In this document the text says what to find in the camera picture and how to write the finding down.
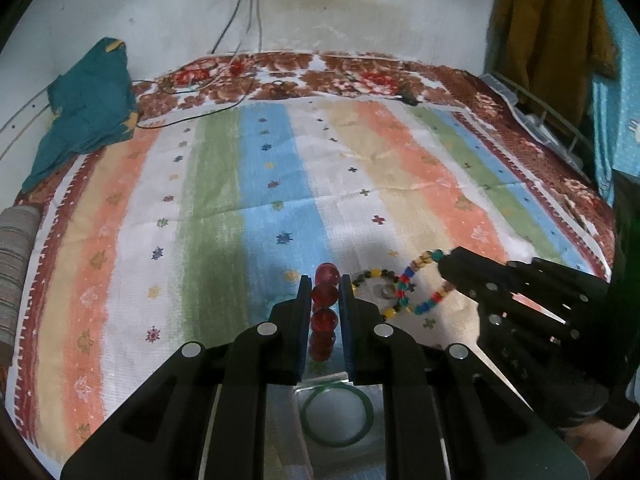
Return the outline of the striped grey pillow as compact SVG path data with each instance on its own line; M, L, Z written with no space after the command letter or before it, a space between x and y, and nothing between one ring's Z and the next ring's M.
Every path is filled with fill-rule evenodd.
M1 365L12 361L26 272L42 207L18 205L1 211Z

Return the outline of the white bed frame rail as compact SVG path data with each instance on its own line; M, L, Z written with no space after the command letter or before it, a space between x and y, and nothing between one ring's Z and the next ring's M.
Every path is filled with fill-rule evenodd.
M535 141L550 148L587 182L593 181L593 142L576 126L503 74L486 73L480 80L506 101L516 120Z

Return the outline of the striped colourful bed sheet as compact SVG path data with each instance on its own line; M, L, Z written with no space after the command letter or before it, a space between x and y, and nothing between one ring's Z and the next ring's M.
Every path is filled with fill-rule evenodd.
M43 197L6 408L60 468L179 346L232 341L325 262L363 275L463 246L608 278L611 218L506 112L256 102L137 131Z

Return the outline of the green jade bangle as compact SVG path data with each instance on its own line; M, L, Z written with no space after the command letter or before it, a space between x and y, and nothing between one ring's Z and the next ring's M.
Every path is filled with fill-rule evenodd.
M313 388L299 408L304 435L325 448L348 448L367 437L374 424L370 398L346 382Z

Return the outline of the brown hanging garment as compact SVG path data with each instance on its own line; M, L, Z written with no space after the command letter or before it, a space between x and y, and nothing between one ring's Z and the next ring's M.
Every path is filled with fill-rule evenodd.
M616 47L602 0L496 0L498 73L577 126L592 76L614 78Z

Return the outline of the small black device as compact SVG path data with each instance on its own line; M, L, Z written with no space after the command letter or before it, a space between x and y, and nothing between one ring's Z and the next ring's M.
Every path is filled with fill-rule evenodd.
M407 92L399 92L397 95L397 99L400 102L403 102L409 106L418 106L419 105L419 100L413 96L411 93L407 93Z

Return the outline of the teal cloth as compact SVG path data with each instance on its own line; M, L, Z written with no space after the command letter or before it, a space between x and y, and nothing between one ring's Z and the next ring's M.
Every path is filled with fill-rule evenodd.
M47 90L53 120L22 184L28 193L73 157L129 140L138 122L126 44L104 37Z

